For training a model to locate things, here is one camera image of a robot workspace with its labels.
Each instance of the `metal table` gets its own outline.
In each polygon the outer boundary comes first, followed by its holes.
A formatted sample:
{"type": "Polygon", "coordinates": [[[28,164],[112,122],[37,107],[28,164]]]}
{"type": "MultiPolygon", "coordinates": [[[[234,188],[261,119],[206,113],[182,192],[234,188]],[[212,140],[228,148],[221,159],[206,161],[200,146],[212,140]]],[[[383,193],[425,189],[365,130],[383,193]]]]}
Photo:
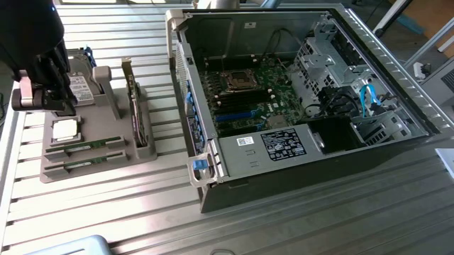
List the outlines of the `metal table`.
{"type": "Polygon", "coordinates": [[[58,6],[66,47],[90,46],[97,64],[112,67],[113,87],[125,83],[120,58],[132,56],[158,158],[42,184],[42,114],[9,110],[0,142],[2,254],[93,234],[114,254],[452,252],[454,181],[433,151],[454,146],[451,133],[368,172],[198,213],[165,60],[162,14],[170,7],[189,5],[58,6]]]}

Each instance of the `power supply label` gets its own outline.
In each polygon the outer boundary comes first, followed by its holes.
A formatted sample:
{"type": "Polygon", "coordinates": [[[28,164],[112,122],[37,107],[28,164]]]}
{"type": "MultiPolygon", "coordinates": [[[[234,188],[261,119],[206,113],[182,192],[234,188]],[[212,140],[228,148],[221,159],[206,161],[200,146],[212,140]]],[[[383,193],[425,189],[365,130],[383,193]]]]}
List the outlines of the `power supply label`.
{"type": "Polygon", "coordinates": [[[295,129],[261,134],[261,140],[272,161],[307,154],[295,129]]]}

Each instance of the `white label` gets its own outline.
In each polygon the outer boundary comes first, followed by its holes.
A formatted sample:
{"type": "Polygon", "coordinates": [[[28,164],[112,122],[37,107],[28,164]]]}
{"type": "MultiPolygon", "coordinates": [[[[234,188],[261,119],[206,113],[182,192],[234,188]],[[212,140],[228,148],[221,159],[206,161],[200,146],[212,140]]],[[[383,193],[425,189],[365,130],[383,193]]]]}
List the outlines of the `white label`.
{"type": "Polygon", "coordinates": [[[93,94],[89,90],[88,83],[82,76],[69,77],[72,94],[77,98],[77,101],[93,100],[93,94]]]}
{"type": "Polygon", "coordinates": [[[244,28],[255,28],[256,22],[244,23],[244,28]]]}
{"type": "Polygon", "coordinates": [[[68,150],[65,150],[65,152],[74,152],[74,151],[88,150],[88,149],[90,149],[90,146],[89,146],[89,145],[86,145],[86,146],[80,146],[80,147],[77,147],[77,148],[68,149],[68,150]]]}
{"type": "Polygon", "coordinates": [[[77,167],[81,167],[81,166],[88,166],[90,164],[92,164],[92,162],[84,162],[84,163],[80,163],[80,164],[76,164],[76,165],[72,165],[72,166],[65,166],[64,168],[72,169],[72,168],[77,168],[77,167]]]}
{"type": "Polygon", "coordinates": [[[237,138],[237,139],[236,139],[236,142],[237,142],[237,146],[253,144],[252,137],[237,138]]]}

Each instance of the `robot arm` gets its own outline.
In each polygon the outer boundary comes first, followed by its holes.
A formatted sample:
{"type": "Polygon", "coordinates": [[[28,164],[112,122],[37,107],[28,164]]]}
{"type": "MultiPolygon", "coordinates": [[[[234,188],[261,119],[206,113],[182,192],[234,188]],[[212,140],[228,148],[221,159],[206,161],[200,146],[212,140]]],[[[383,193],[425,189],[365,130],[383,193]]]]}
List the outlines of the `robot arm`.
{"type": "Polygon", "coordinates": [[[13,71],[15,111],[74,115],[62,24],[52,0],[0,0],[0,61],[13,71]]]}

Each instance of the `motherboard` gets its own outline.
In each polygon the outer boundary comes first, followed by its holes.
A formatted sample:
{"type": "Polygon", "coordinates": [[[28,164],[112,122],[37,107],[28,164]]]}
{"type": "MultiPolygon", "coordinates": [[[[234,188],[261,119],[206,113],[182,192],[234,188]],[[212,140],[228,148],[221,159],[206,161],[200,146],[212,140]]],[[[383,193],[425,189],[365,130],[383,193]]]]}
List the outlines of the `motherboard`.
{"type": "Polygon", "coordinates": [[[283,128],[300,119],[300,99],[279,59],[264,58],[251,69],[198,75],[220,137],[283,128]]]}

